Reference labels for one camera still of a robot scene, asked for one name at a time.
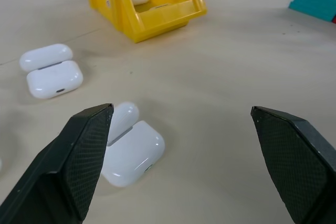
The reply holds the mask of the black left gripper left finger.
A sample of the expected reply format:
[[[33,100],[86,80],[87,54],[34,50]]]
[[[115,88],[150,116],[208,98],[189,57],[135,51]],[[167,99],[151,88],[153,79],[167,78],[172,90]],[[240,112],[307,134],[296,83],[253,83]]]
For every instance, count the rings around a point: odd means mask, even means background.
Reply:
[[[82,224],[107,147],[113,104],[73,115],[0,205],[0,224]]]

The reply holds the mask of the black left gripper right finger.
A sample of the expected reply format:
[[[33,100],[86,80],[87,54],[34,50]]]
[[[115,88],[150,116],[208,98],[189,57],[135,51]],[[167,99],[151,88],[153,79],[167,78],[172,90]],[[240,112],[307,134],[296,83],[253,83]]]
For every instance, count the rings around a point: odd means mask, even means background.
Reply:
[[[336,149],[305,119],[250,113],[268,173],[295,224],[336,224]]]

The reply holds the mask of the yellow plastic bin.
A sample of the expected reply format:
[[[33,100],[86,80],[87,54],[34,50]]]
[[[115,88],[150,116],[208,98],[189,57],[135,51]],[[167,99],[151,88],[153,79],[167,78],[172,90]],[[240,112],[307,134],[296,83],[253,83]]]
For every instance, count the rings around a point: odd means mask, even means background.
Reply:
[[[183,27],[207,12],[205,0],[149,0],[137,6],[131,0],[88,1],[92,9],[134,42]]]

